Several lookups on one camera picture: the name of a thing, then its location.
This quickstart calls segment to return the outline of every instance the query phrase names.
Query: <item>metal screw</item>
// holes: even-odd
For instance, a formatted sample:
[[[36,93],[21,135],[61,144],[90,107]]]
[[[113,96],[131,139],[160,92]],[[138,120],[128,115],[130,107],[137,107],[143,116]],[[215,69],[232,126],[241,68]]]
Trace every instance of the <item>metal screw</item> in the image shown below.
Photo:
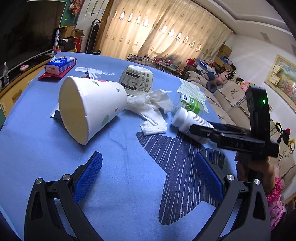
[[[255,183],[256,185],[260,185],[260,184],[261,184],[260,180],[258,180],[258,179],[255,179],[255,180],[254,180],[254,183]]]
[[[231,175],[231,174],[228,174],[228,175],[227,175],[227,179],[228,179],[229,181],[233,181],[233,180],[234,180],[234,176]]]
[[[40,183],[42,183],[42,179],[41,178],[37,178],[36,179],[36,184],[40,184]]]
[[[68,181],[70,178],[71,178],[71,175],[69,175],[69,174],[66,174],[63,176],[64,181]]]

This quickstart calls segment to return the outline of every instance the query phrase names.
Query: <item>pink sleeve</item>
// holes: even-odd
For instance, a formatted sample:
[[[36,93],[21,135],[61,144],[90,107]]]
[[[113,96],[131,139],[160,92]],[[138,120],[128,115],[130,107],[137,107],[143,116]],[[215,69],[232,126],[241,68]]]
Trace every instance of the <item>pink sleeve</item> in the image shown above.
[[[277,177],[275,179],[276,185],[274,190],[266,196],[271,221],[271,231],[279,223],[284,213],[284,204],[281,202],[281,179]]]

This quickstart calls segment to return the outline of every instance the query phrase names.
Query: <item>yellow sticky note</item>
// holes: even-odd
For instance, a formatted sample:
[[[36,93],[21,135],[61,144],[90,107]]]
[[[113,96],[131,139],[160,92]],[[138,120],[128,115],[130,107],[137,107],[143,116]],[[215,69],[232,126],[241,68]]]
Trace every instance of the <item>yellow sticky note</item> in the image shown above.
[[[283,68],[283,67],[282,67],[281,65],[276,64],[276,65],[274,66],[273,72],[277,74],[282,68]]]
[[[279,81],[281,80],[281,78],[277,77],[276,75],[272,74],[270,76],[269,81],[275,85],[277,85],[279,83]]]

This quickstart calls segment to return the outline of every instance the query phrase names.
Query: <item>human hand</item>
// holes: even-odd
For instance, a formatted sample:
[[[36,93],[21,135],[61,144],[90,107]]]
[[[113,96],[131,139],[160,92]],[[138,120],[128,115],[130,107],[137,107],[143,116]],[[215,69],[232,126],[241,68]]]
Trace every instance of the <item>human hand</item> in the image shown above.
[[[237,170],[237,179],[239,181],[248,181],[249,170],[252,169],[256,172],[261,172],[262,177],[262,186],[265,193],[270,192],[276,184],[274,165],[270,163],[269,158],[266,160],[260,161],[250,161],[247,163],[247,166],[243,165],[240,160],[244,159],[244,154],[238,153],[235,155],[235,161],[237,161],[236,170]]]

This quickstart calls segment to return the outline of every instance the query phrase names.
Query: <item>painting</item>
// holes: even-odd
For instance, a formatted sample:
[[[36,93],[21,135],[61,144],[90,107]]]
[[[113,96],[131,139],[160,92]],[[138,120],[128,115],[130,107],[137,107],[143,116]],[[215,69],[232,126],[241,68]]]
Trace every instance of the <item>painting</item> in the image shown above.
[[[275,65],[282,66],[278,73],[274,73]],[[270,82],[272,75],[279,78],[277,85]],[[276,56],[272,69],[265,80],[265,83],[276,91],[296,113],[296,65],[283,58]]]

